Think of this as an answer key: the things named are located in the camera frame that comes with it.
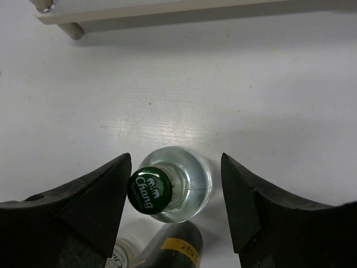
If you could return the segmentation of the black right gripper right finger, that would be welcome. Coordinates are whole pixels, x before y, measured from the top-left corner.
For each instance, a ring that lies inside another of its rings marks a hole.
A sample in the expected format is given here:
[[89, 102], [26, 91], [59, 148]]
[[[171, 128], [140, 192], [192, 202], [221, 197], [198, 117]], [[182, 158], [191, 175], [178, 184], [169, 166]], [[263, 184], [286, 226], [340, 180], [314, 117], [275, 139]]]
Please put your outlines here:
[[292, 194], [221, 156], [221, 182], [241, 267], [355, 267], [356, 203]]

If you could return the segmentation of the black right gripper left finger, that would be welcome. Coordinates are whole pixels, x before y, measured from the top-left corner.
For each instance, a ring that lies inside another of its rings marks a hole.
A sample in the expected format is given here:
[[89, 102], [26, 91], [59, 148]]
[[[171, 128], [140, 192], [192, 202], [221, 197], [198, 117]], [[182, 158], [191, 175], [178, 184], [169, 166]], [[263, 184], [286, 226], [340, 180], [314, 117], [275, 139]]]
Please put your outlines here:
[[104, 267], [131, 171], [125, 153], [57, 188], [1, 203], [1, 266]]

